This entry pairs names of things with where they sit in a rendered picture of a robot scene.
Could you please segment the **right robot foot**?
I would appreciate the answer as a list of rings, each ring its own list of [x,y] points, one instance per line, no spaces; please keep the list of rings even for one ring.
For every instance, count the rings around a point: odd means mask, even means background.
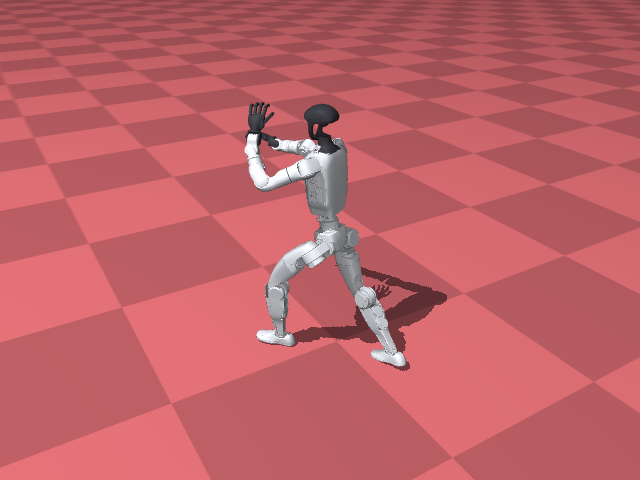
[[[394,355],[391,356],[386,353],[385,349],[375,349],[371,351],[371,357],[381,362],[391,363],[395,366],[404,366],[406,364],[406,359],[403,353],[399,351],[396,352],[394,349],[393,352]]]

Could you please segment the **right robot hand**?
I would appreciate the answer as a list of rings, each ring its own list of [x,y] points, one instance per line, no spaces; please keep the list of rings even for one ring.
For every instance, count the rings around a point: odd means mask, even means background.
[[[248,134],[248,133],[247,133]],[[247,138],[247,134],[245,136],[245,138]],[[279,146],[279,142],[277,140],[275,140],[277,137],[275,136],[270,136],[268,134],[262,133],[262,139],[268,142],[268,145],[274,148],[277,148]]]

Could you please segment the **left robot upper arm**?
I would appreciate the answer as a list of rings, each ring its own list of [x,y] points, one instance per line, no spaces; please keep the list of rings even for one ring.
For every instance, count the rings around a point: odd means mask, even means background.
[[[268,192],[299,180],[313,178],[322,168],[317,158],[304,158],[295,164],[278,171],[273,177],[268,176],[268,184],[265,187],[258,187],[262,192]],[[255,184],[255,183],[254,183]]]

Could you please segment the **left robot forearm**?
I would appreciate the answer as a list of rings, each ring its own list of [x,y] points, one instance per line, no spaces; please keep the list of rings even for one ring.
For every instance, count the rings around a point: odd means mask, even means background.
[[[268,176],[265,173],[265,165],[262,162],[258,145],[258,134],[249,133],[245,154],[248,156],[249,174],[258,187],[265,187],[268,184]]]

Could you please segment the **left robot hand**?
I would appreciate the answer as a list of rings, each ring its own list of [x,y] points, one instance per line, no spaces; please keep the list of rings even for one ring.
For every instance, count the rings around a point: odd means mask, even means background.
[[[248,134],[249,133],[253,133],[253,134],[258,134],[258,145],[261,144],[261,139],[262,139],[262,132],[261,130],[264,128],[264,124],[274,115],[274,112],[271,112],[270,115],[265,119],[265,114],[267,111],[267,108],[270,106],[269,104],[266,104],[263,112],[261,114],[262,111],[262,107],[265,103],[261,102],[260,105],[257,102],[254,106],[254,104],[250,104],[249,106],[249,116],[248,116],[248,124],[250,126],[250,130],[248,130]],[[258,113],[257,113],[257,107],[259,105],[259,109],[258,109]],[[253,114],[252,114],[252,108],[254,106],[254,110],[253,110]],[[247,137],[248,137],[247,134]]]

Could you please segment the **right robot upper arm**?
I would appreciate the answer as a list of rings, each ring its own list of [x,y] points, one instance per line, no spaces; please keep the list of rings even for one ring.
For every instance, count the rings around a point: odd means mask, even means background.
[[[334,143],[334,140],[332,140],[332,142]],[[335,143],[341,144],[345,148],[347,153],[346,146],[341,138],[335,138]],[[302,157],[305,158],[313,149],[317,148],[317,146],[318,144],[316,145],[312,140],[305,139],[304,142],[299,146],[299,153],[302,155]]]

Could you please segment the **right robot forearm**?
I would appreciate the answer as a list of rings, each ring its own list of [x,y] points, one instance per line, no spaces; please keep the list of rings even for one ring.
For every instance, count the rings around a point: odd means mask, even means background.
[[[278,138],[276,138],[275,140],[279,142],[279,146],[277,148],[274,148],[271,146],[273,150],[301,155],[299,153],[299,146],[304,142],[304,140],[292,141],[292,140],[280,140]]]

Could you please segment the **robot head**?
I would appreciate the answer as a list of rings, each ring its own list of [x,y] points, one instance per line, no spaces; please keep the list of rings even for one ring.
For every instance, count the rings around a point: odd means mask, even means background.
[[[304,118],[308,123],[310,138],[312,140],[318,140],[318,146],[321,146],[319,152],[333,154],[341,149],[332,142],[330,135],[322,131],[323,127],[339,120],[339,113],[334,107],[327,104],[314,105],[305,111]],[[313,134],[314,124],[318,124],[318,129],[315,135]]]

